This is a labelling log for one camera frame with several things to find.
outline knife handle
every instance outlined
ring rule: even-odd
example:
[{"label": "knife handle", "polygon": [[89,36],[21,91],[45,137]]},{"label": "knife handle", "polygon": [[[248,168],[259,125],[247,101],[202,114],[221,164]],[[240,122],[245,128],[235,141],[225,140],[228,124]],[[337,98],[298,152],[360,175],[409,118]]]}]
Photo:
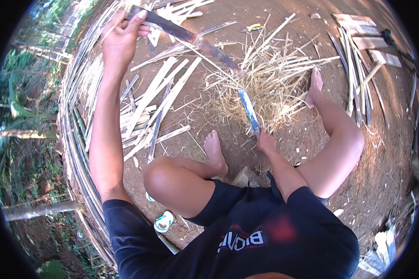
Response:
[{"label": "knife handle", "polygon": [[253,131],[253,134],[256,136],[256,138],[259,140],[259,137],[261,136],[261,130],[255,130]]},{"label": "knife handle", "polygon": [[[126,16],[126,19],[130,20],[134,15],[136,15],[139,11],[142,10],[144,9],[139,6],[132,5],[132,8],[130,8],[130,12]],[[195,39],[197,38],[196,33],[190,32],[184,29],[183,27],[173,23],[172,21],[164,19],[151,11],[147,11],[147,17],[144,20],[143,24],[158,29],[162,32],[165,32],[166,34],[177,37],[180,40],[188,42],[190,44],[193,44]]]}]

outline sandal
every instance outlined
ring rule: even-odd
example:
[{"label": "sandal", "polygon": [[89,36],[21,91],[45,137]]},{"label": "sandal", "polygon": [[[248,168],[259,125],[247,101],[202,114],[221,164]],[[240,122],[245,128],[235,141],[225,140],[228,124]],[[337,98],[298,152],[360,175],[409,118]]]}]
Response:
[{"label": "sandal", "polygon": [[156,202],[156,200],[155,199],[153,199],[153,198],[151,198],[151,196],[146,192],[146,199],[148,200],[148,201],[152,201],[152,202]]},{"label": "sandal", "polygon": [[169,211],[165,211],[163,216],[155,221],[154,229],[159,233],[165,233],[171,227],[174,220],[174,215]]}]

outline man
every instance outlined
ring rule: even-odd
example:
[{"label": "man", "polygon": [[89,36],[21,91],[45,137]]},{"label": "man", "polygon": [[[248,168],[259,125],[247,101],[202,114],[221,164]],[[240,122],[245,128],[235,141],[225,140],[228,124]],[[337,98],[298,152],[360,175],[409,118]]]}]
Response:
[{"label": "man", "polygon": [[[104,28],[109,32],[118,14]],[[306,97],[331,137],[312,160],[294,168],[262,131],[257,147],[269,159],[270,188],[237,188],[219,180],[228,166],[216,131],[205,139],[209,163],[160,157],[143,173],[149,195],[205,231],[173,255],[157,238],[123,187],[119,88],[146,36],[146,13],[124,20],[103,42],[104,74],[98,92],[90,147],[90,170],[101,195],[121,278],[349,278],[358,241],[325,206],[357,164],[364,139],[347,114],[321,92],[317,69]]]}]

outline red spot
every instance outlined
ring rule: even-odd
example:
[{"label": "red spot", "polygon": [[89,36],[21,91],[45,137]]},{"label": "red spot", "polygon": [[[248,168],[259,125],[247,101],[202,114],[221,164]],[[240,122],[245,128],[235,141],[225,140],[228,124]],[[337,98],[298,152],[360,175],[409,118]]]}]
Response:
[{"label": "red spot", "polygon": [[264,231],[272,242],[285,243],[296,238],[296,229],[288,215],[281,214],[264,224]]}]

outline right hand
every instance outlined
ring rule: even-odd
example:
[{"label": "right hand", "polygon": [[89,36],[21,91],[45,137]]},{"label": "right hand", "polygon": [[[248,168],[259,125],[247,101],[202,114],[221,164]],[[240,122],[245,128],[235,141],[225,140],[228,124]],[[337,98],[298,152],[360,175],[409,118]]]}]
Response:
[{"label": "right hand", "polygon": [[258,149],[267,154],[276,151],[276,144],[277,142],[274,137],[266,129],[262,129],[261,136],[259,137],[258,143],[256,143]]},{"label": "right hand", "polygon": [[[127,71],[127,67],[134,57],[137,37],[145,37],[149,34],[150,28],[142,25],[146,16],[147,12],[143,10],[134,15],[131,20],[126,20],[124,19],[125,12],[121,11],[103,28],[101,40],[107,35],[102,42],[106,69],[122,74]],[[110,31],[118,22],[121,23]]]}]

